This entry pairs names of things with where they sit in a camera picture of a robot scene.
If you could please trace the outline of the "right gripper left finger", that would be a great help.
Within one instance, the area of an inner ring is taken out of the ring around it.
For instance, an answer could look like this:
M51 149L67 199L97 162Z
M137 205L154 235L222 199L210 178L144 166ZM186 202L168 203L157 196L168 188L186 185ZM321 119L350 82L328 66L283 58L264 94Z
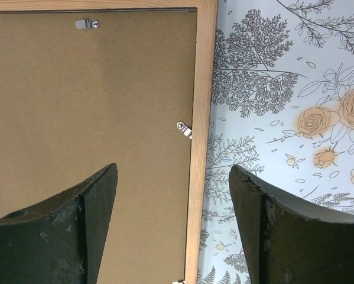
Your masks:
M118 169L0 218L0 283L96 283L108 236Z

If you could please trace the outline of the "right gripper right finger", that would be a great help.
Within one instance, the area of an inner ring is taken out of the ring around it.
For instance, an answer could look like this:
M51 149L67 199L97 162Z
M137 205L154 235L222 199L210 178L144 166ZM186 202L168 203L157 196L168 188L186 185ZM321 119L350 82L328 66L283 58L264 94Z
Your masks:
M354 283L354 215L234 165L229 189L251 283Z

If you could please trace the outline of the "brown cardboard backing board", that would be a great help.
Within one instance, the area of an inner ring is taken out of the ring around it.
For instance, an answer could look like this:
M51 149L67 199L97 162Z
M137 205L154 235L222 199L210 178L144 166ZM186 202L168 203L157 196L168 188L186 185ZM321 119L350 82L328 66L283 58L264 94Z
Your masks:
M0 217L109 163L99 283L185 272L197 14L0 14Z

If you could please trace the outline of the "wooden picture frame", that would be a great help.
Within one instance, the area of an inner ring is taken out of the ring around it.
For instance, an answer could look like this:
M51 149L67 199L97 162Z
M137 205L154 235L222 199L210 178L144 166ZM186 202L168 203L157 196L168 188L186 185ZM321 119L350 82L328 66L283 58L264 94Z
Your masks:
M200 230L209 132L217 1L0 1L2 12L71 11L97 9L177 9L197 10L194 98L187 207L186 258L184 280L197 282Z

